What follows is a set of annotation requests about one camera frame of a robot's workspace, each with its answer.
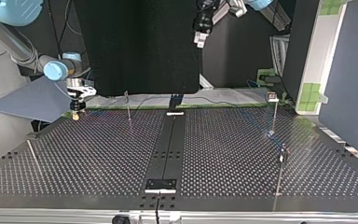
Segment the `thin metal rod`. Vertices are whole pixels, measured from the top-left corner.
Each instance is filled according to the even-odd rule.
[[[282,174],[283,174],[283,162],[281,162],[281,166],[280,166],[280,169],[279,169],[278,183],[277,183],[277,188],[275,190],[275,200],[274,200],[274,205],[272,207],[273,212],[276,210],[278,197],[281,196],[280,191],[281,191]]]
[[[32,156],[34,157],[35,160],[37,160],[37,157],[34,154],[34,148],[32,147],[31,141],[27,140],[27,144],[28,144],[28,147],[31,149]]]
[[[126,97],[127,112],[128,112],[128,114],[129,114],[129,120],[131,120],[129,92],[128,92],[128,91],[124,91],[124,96]]]
[[[278,112],[278,102],[275,103],[274,120],[272,121],[272,127],[271,127],[271,130],[273,132],[275,132],[275,120],[277,118],[277,112]]]

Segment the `black bracket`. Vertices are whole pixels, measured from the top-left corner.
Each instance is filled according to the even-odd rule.
[[[182,103],[183,97],[183,94],[171,95],[170,107],[168,108],[167,116],[178,116],[185,114],[183,111],[176,108]]]
[[[176,179],[148,179],[146,182],[145,193],[176,193]]]

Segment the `metal post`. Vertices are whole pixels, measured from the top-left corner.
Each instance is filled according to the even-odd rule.
[[[279,102],[275,102],[274,119],[273,119],[273,121],[272,121],[272,127],[271,127],[271,130],[270,130],[272,133],[275,132],[275,120],[276,120],[276,118],[277,118],[278,103],[279,103]]]

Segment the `black perforated table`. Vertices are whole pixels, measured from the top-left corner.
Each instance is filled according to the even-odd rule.
[[[0,159],[0,208],[358,213],[358,159],[289,109],[94,111]],[[290,151],[278,183],[279,145]],[[174,194],[146,194],[149,179]]]

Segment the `green tape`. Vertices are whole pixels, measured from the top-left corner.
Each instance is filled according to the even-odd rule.
[[[339,8],[346,2],[347,0],[323,0],[319,15],[338,15]]]
[[[300,103],[297,106],[298,111],[315,111],[319,102],[320,93],[319,90],[321,84],[319,83],[304,83]]]

